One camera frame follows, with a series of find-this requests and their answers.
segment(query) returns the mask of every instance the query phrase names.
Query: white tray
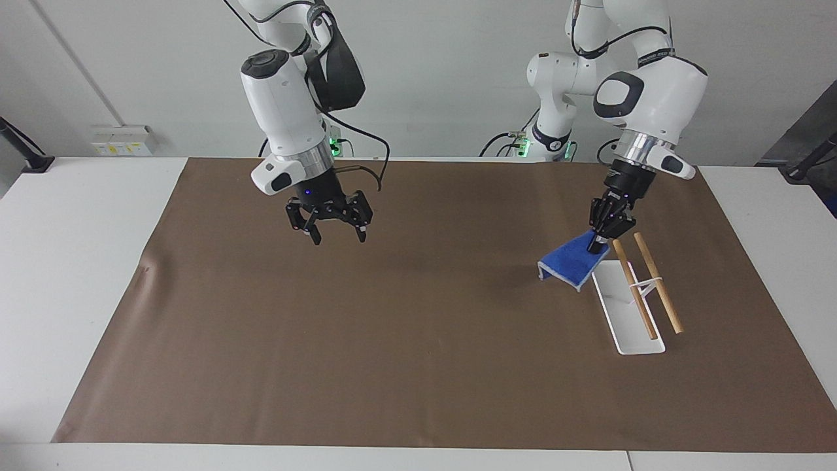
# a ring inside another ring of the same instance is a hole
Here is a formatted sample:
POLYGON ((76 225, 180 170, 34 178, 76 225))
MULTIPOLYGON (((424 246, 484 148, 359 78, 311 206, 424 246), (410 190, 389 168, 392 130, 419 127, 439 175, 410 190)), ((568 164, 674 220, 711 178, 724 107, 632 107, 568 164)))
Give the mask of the white tray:
MULTIPOLYGON (((631 275, 636 282, 634 267, 630 268, 631 275)), ((604 317, 608 319, 610 333, 614 337, 616 350, 622 355, 648 355, 665 352, 665 344, 654 316, 651 316, 651 323, 657 333, 657 339, 652 340, 648 336, 648 330, 639 309, 633 304, 634 297, 630 292, 628 281, 625 280, 624 271, 618 260, 603 260, 593 271, 593 283, 598 291, 598 299, 604 309, 604 317)), ((643 298, 645 309, 649 316, 651 309, 648 302, 643 298)))

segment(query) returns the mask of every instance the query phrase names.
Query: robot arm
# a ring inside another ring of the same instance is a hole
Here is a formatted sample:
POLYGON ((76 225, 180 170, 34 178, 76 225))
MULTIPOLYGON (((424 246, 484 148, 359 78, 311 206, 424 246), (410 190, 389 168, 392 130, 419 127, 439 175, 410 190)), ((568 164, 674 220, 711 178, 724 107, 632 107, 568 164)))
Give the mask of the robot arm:
MULTIPOLYGON (((580 5, 567 15, 567 36, 571 37, 575 18, 583 28, 574 35, 582 49, 596 49, 605 43, 610 19, 601 0, 580 5)), ((541 98, 537 119, 526 129, 528 156, 551 161, 562 153, 570 138, 576 106, 569 95, 591 96, 602 80, 616 71, 607 54, 585 58, 574 53, 547 52, 533 57, 526 67, 529 85, 541 98)))
POLYGON ((655 170, 682 179, 695 176, 695 169, 674 148, 707 82, 706 71, 677 57, 670 36, 659 31, 668 17, 663 0, 604 0, 603 5, 611 21, 632 34, 638 68, 608 76, 593 99, 596 115, 623 131, 604 180, 608 188, 591 203, 589 222, 596 235, 588 247, 592 253, 636 225, 631 210, 645 196, 655 170), (634 33, 643 23, 658 29, 634 33))
POLYGON ((573 53, 539 54, 529 63, 529 83, 541 97, 527 133, 530 152, 551 160, 569 139, 576 110, 568 94, 593 95, 596 115, 623 130, 608 189, 591 205, 593 253, 636 224, 630 211, 656 170, 683 179, 695 174, 674 148, 703 97, 706 72, 675 56, 669 23, 664 0, 573 0, 565 25, 573 53), (624 34, 607 41, 610 23, 624 34), (622 38, 636 49, 636 70, 617 71, 608 57, 609 45, 622 38))
POLYGON ((365 241, 372 209, 362 191, 343 193, 329 125, 320 114, 355 106, 365 91, 331 10, 322 0, 239 1, 264 39, 277 46, 250 56, 241 67, 244 92, 270 143, 270 155, 251 174, 253 182, 268 195, 294 187, 296 196, 285 206, 290 224, 316 245, 321 241, 316 222, 329 219, 354 226, 365 241))

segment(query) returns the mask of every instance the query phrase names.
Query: power strip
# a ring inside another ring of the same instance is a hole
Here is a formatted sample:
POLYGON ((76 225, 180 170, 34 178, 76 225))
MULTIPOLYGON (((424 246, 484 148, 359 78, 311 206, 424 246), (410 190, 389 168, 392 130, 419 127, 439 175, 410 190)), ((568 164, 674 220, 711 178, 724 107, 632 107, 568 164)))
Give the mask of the power strip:
POLYGON ((148 126, 94 127, 93 133, 90 143, 101 156, 149 157, 157 150, 148 126))

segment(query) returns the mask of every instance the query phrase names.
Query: black cable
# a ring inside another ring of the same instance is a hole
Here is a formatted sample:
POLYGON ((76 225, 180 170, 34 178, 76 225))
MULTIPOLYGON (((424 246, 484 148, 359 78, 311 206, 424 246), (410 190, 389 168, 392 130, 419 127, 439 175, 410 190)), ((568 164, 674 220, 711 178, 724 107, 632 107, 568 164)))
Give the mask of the black cable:
MULTIPOLYGON (((324 11, 324 12, 320 13, 320 15, 319 15, 319 16, 322 16, 322 15, 324 15, 324 14, 325 14, 325 15, 328 15, 328 16, 329 16, 329 18, 330 18, 330 20, 331 20, 331 24, 329 24, 329 25, 328 25, 329 32, 331 33, 331 37, 330 37, 330 38, 329 38, 329 40, 328 40, 328 44, 326 44, 326 46, 323 48, 323 50, 322 50, 322 51, 320 51, 320 53, 317 55, 317 59, 318 59, 318 60, 319 60, 319 59, 320 59, 320 58, 321 58, 321 57, 322 57, 322 56, 323 56, 326 52, 328 52, 328 49, 331 47, 331 43, 333 43, 333 42, 334 42, 334 28, 336 27, 336 20, 334 19, 334 15, 332 15, 331 13, 329 13, 329 12, 327 12, 327 11, 324 11)), ((303 77, 303 79, 305 80, 306 84, 308 84, 308 83, 310 82, 311 76, 310 76, 310 74, 308 73, 308 70, 306 70, 306 73, 305 73, 305 76, 303 77)), ((372 134, 372 133, 370 133, 370 132, 363 131, 363 130, 362 130, 362 129, 360 129, 360 128, 354 127, 354 126, 352 126, 351 124, 349 124, 349 123, 347 123, 347 122, 344 122, 344 121, 342 121, 342 120, 340 120, 340 119, 338 119, 338 118, 334 117, 331 113, 329 113, 328 111, 326 111, 326 110, 323 110, 323 109, 322 109, 322 106, 320 106, 320 103, 318 103, 318 102, 317 102, 316 98, 315 98, 315 100, 314 100, 314 107, 316 107, 316 109, 317 109, 320 113, 322 113, 323 115, 327 116, 329 119, 331 119, 332 121, 336 122, 337 124, 339 124, 339 125, 341 125, 341 126, 343 126, 343 127, 346 127, 346 128, 348 128, 348 129, 351 129, 352 131, 357 132, 358 134, 361 134, 361 135, 363 135, 363 136, 369 137, 369 138, 374 139, 374 140, 376 140, 376 141, 380 142, 381 144, 383 144, 384 148, 386 148, 386 150, 387 150, 387 153, 386 153, 386 156, 383 158, 383 167, 381 167, 381 173, 379 173, 379 174, 375 175, 375 177, 376 177, 375 179, 377 180, 377 190, 378 190, 378 191, 381 191, 381 187, 383 186, 383 175, 387 172, 387 166, 389 165, 389 155, 390 155, 390 153, 391 153, 391 149, 390 149, 390 147, 389 147, 389 142, 387 142, 386 140, 384 140, 384 139, 383 139, 383 138, 381 138, 381 137, 378 137, 378 136, 376 136, 376 135, 374 135, 374 134, 372 134)))
POLYGON ((264 138, 264 142, 262 142, 262 148, 259 149, 259 157, 264 155, 264 148, 267 147, 267 137, 264 138))
MULTIPOLYGON (((535 110, 535 112, 531 114, 531 116, 529 117, 529 121, 527 121, 527 122, 526 122, 526 124, 524 124, 524 125, 523 125, 523 127, 521 127, 521 132, 524 132, 524 131, 526 130, 526 127, 527 127, 527 126, 529 126, 529 124, 531 124, 531 121, 532 121, 533 119, 535 119, 535 116, 537 116, 537 113, 538 113, 540 110, 541 110, 541 108, 540 108, 540 107, 538 107, 538 108, 535 110)), ((512 142, 512 144, 517 144, 517 139, 519 139, 519 137, 515 137, 515 141, 514 141, 514 142, 512 142)), ((506 150, 506 157, 508 157, 508 156, 509 156, 509 152, 510 152, 510 151, 511 151, 511 149, 506 150)))
MULTIPOLYGON (((331 24, 326 24, 326 25, 328 26, 328 31, 329 31, 329 33, 331 34, 331 37, 328 39, 328 44, 326 44, 326 45, 325 45, 325 47, 323 47, 323 48, 322 48, 322 51, 320 51, 319 53, 317 53, 317 55, 316 55, 316 60, 317 60, 317 61, 319 61, 320 59, 322 59, 322 56, 326 55, 326 53, 328 52, 328 50, 331 48, 331 43, 333 43, 333 42, 334 42, 334 28, 336 27, 336 24, 337 24, 337 21, 334 19, 334 15, 332 15, 331 13, 329 13, 329 12, 322 12, 322 13, 320 13, 320 14, 318 15, 318 18, 319 18, 320 16, 322 16, 322 15, 328 15, 328 16, 329 16, 329 18, 331 18, 331 24)), ((310 71, 310 70, 308 70, 308 69, 306 68, 306 73, 305 73, 305 75, 302 77, 302 80, 304 80, 304 81, 305 81, 305 83, 307 84, 307 83, 308 83, 308 78, 309 78, 310 76, 311 76, 311 71, 310 71)))
POLYGON ((617 137, 615 139, 611 139, 605 142, 604 144, 602 144, 602 147, 598 148, 598 151, 596 151, 596 160, 605 167, 610 167, 610 164, 602 160, 602 151, 605 147, 607 147, 609 144, 613 144, 614 142, 619 142, 619 138, 617 137))
POLYGON ((288 3, 284 4, 284 5, 282 5, 281 7, 279 7, 279 9, 277 9, 276 11, 274 11, 273 13, 271 13, 271 14, 267 15, 267 16, 266 16, 266 17, 264 17, 264 18, 256 18, 256 17, 254 17, 254 16, 252 16, 252 15, 250 15, 250 17, 251 17, 251 18, 253 19, 253 21, 255 21, 256 23, 267 23, 267 22, 269 22, 271 19, 273 19, 276 15, 278 15, 279 13, 284 12, 285 10, 287 10, 287 9, 288 9, 288 8, 290 8, 290 7, 294 7, 295 5, 308 5, 309 7, 313 7, 313 6, 314 6, 314 3, 313 3, 313 2, 308 2, 307 0, 295 0, 294 2, 288 2, 288 3))
POLYGON ((9 129, 14 131, 14 133, 17 134, 18 136, 20 136, 24 141, 28 142, 30 146, 36 148, 38 150, 38 152, 41 153, 41 155, 43 155, 43 156, 47 155, 47 153, 44 152, 44 150, 41 149, 41 147, 38 144, 36 144, 35 141, 30 139, 29 136, 27 136, 23 131, 17 129, 11 122, 6 121, 6 126, 8 126, 9 129))
POLYGON ((817 162, 817 163, 815 163, 814 165, 811 165, 811 168, 817 167, 818 165, 822 165, 822 164, 824 164, 824 163, 831 162, 832 160, 834 160, 834 159, 836 159, 836 158, 837 158, 837 155, 833 156, 832 158, 827 158, 827 159, 825 159, 825 160, 824 160, 824 161, 822 161, 822 162, 817 162))
POLYGON ((355 158, 355 147, 352 145, 352 141, 348 139, 337 139, 337 141, 349 144, 349 147, 352 149, 352 158, 355 158))
POLYGON ((509 156, 509 152, 511 152, 511 150, 512 150, 514 147, 515 147, 515 143, 514 143, 514 142, 512 142, 511 144, 506 144, 505 146, 501 147, 499 151, 497 151, 497 154, 496 154, 494 157, 499 157, 499 156, 500 156, 500 153, 501 153, 501 152, 503 152, 504 150, 506 151, 506 155, 505 155, 505 157, 508 157, 508 156, 509 156))
POLYGON ((233 8, 233 6, 232 6, 232 5, 230 5, 230 4, 229 4, 229 2, 228 2, 227 0, 223 0, 223 2, 227 4, 227 7, 229 8, 229 10, 230 10, 231 12, 235 13, 236 18, 238 18, 238 19, 239 19, 239 21, 241 22, 241 24, 243 24, 243 25, 244 25, 247 29, 249 29, 250 33, 252 33, 252 34, 253 34, 253 36, 255 36, 255 37, 256 37, 256 39, 258 39, 259 41, 261 41, 261 42, 263 42, 263 43, 265 43, 265 44, 269 45, 271 48, 276 47, 276 44, 271 44, 271 43, 269 43, 269 42, 265 41, 265 40, 264 40, 264 38, 262 38, 261 36, 259 36, 259 34, 258 34, 258 33, 256 33, 256 32, 255 32, 255 30, 254 30, 253 28, 251 28, 251 27, 250 27, 249 23, 247 23, 247 21, 245 21, 245 20, 244 20, 244 18, 242 18, 242 16, 241 16, 241 15, 239 15, 239 12, 235 11, 235 8, 233 8))
POLYGON ((502 134, 497 134, 496 136, 492 137, 488 141, 488 143, 485 145, 485 147, 482 148, 482 151, 480 151, 480 157, 484 157, 485 156, 485 151, 488 150, 488 148, 491 146, 491 144, 493 144, 494 142, 497 142, 497 139, 502 139, 503 137, 514 137, 514 135, 511 134, 510 132, 503 132, 502 134))
POLYGON ((345 172, 356 172, 357 170, 362 170, 363 172, 369 173, 375 178, 377 182, 377 190, 381 191, 381 179, 377 176, 374 170, 369 167, 365 167, 363 165, 350 165, 348 167, 334 167, 335 173, 345 173, 345 172))
POLYGON ((341 121, 341 120, 335 118, 331 113, 329 113, 328 111, 324 111, 322 108, 320 108, 320 104, 317 103, 316 101, 314 101, 314 106, 316 106, 316 109, 320 113, 322 113, 323 115, 328 116, 329 119, 336 122, 337 124, 339 124, 343 127, 347 127, 348 129, 351 129, 358 134, 362 134, 363 136, 369 137, 370 139, 374 139, 374 140, 380 142, 381 144, 383 144, 383 146, 387 149, 387 155, 386 155, 386 157, 383 158, 383 167, 381 167, 381 173, 379 173, 378 176, 377 176, 378 191, 381 191, 381 187, 383 186, 383 175, 387 172, 387 165, 389 164, 389 154, 390 154, 389 142, 385 141, 381 137, 378 137, 378 136, 372 134, 371 132, 363 131, 362 129, 354 127, 347 122, 344 122, 344 121, 341 121))
POLYGON ((575 24, 576 24, 576 18, 574 18, 572 20, 572 26, 570 28, 570 43, 573 46, 573 52, 578 57, 583 57, 584 59, 595 59, 595 58, 599 57, 600 55, 607 52, 607 50, 610 46, 612 46, 613 44, 618 43, 622 39, 627 38, 631 34, 637 34, 637 33, 643 32, 643 31, 660 31, 662 34, 665 34, 666 36, 669 35, 668 31, 666 31, 665 29, 663 29, 659 26, 643 26, 641 28, 631 29, 627 33, 620 34, 615 39, 610 39, 609 41, 605 41, 604 44, 602 44, 601 46, 597 47, 596 49, 594 49, 592 51, 586 51, 584 49, 580 49, 576 45, 576 42, 575 42, 575 24))

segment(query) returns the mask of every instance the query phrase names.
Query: green indicator light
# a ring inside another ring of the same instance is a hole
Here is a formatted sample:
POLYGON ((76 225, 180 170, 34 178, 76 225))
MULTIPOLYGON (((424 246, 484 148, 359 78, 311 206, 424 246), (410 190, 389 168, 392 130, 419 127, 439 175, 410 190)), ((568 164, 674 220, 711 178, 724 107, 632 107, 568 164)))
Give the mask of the green indicator light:
POLYGON ((521 146, 517 149, 517 157, 525 157, 529 154, 529 147, 531 142, 525 137, 521 139, 521 146))
POLYGON ((329 138, 328 143, 329 147, 331 147, 332 157, 337 157, 342 153, 342 150, 340 149, 340 143, 336 139, 329 138))
POLYGON ((567 148, 564 149, 564 160, 568 160, 570 162, 573 161, 575 157, 575 152, 578 150, 578 142, 570 141, 567 144, 567 148))

